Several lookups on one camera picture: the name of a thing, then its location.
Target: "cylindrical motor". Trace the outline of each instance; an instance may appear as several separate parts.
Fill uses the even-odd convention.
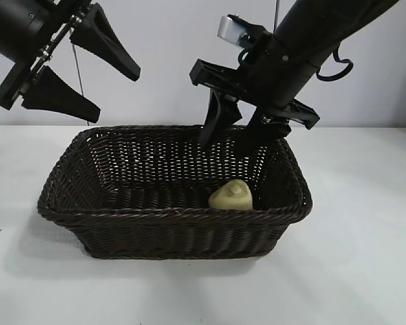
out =
[[[27,45],[50,17],[49,0],[0,0],[0,53],[12,61],[25,58]]]

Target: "basket rim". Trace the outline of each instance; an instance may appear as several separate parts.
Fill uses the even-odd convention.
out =
[[[153,129],[153,130],[162,130],[162,129],[189,129],[195,130],[196,128],[203,128],[202,125],[121,125],[116,127],[94,127],[84,131],[79,132],[75,138],[72,140],[72,143],[67,147],[65,153],[60,157],[59,161],[54,166],[53,170],[49,174],[48,179],[54,179],[60,176],[60,173],[66,170],[66,165],[71,163],[70,157],[84,145],[85,141],[92,134],[99,131],[114,131],[120,132],[130,131],[130,130],[139,130],[139,129]],[[244,126],[234,125],[229,128],[229,130],[240,130]],[[202,222],[202,217],[213,217],[217,216],[217,223],[220,221],[233,221],[236,217],[241,218],[241,222],[247,220],[247,216],[250,217],[250,223],[271,223],[283,225],[287,223],[296,223],[303,220],[311,211],[312,200],[307,183],[302,176],[302,172],[298,166],[298,163],[293,155],[292,150],[290,149],[287,141],[285,139],[279,139],[281,142],[281,148],[286,152],[288,157],[288,162],[292,166],[292,176],[295,178],[295,182],[298,184],[298,189],[300,193],[298,194],[299,200],[290,205],[284,207],[277,207],[267,210],[250,210],[250,211],[238,211],[238,210],[218,210],[212,208],[181,208],[181,207],[171,207],[165,209],[65,209],[57,207],[51,204],[51,201],[47,199],[49,196],[48,193],[51,192],[51,188],[47,187],[47,184],[44,185],[43,191],[39,197],[38,201],[38,210],[42,216],[50,221],[58,221],[66,224],[78,225],[78,219],[81,217],[85,218],[84,225],[87,225],[87,216],[90,216],[91,223],[99,224],[104,223],[106,217],[109,221],[118,220],[124,221],[127,219],[127,222],[136,221],[141,223],[141,219],[145,218],[145,221],[151,223],[151,219],[154,219],[156,223],[160,223],[160,220],[168,221],[169,217],[174,217],[175,221],[179,215],[184,216],[187,221],[191,222],[196,220]]]

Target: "screw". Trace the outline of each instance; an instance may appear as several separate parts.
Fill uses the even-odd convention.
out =
[[[262,116],[262,122],[263,122],[263,124],[269,124],[270,122],[272,122],[272,118],[270,118],[270,117],[268,117],[266,115],[263,115]]]

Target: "cable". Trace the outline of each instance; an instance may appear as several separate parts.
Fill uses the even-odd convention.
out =
[[[277,0],[277,3],[275,4],[275,17],[273,19],[273,32],[277,30],[278,27],[278,18],[279,18],[279,2],[280,0]]]
[[[72,52],[74,52],[76,71],[78,73],[78,81],[80,82],[81,95],[84,97],[83,81],[81,80],[80,65],[78,64],[78,56],[76,55],[75,45],[72,44]]]

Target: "brown wicker basket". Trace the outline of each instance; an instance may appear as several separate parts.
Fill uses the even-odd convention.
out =
[[[101,127],[78,134],[38,203],[101,259],[237,259],[269,253],[311,195],[285,140],[233,155],[232,127],[203,152],[201,126]],[[209,196],[243,179],[253,211],[208,208]]]

